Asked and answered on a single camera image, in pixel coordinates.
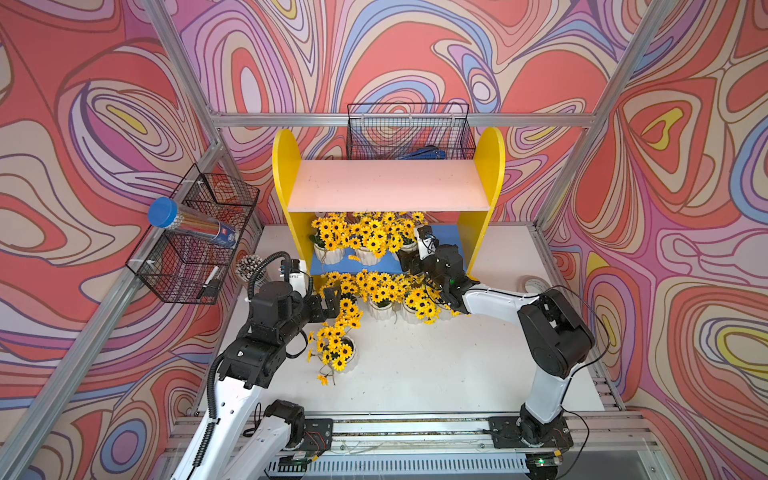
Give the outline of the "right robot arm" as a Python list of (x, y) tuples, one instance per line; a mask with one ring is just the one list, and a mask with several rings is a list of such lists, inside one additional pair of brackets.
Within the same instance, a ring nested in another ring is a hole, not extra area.
[(586, 366), (595, 336), (564, 294), (550, 288), (525, 295), (489, 287), (470, 278), (455, 245), (437, 245), (431, 254), (397, 255), (405, 273), (423, 275), (438, 291), (438, 303), (462, 314), (517, 322), (536, 364), (531, 391), (521, 405), (520, 441), (541, 447), (559, 428), (563, 401), (575, 373)]

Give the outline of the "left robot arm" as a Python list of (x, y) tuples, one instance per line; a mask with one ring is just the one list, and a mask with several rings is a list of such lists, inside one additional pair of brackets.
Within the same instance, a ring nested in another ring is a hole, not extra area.
[(278, 369), (288, 345), (309, 323), (341, 312), (340, 293), (312, 291), (311, 276), (279, 251), (256, 265), (247, 284), (248, 316), (235, 339), (213, 361), (206, 380), (207, 412), (174, 473), (175, 479), (257, 479), (276, 455), (299, 446), (303, 407), (285, 400), (264, 406), (249, 441), (236, 446)]

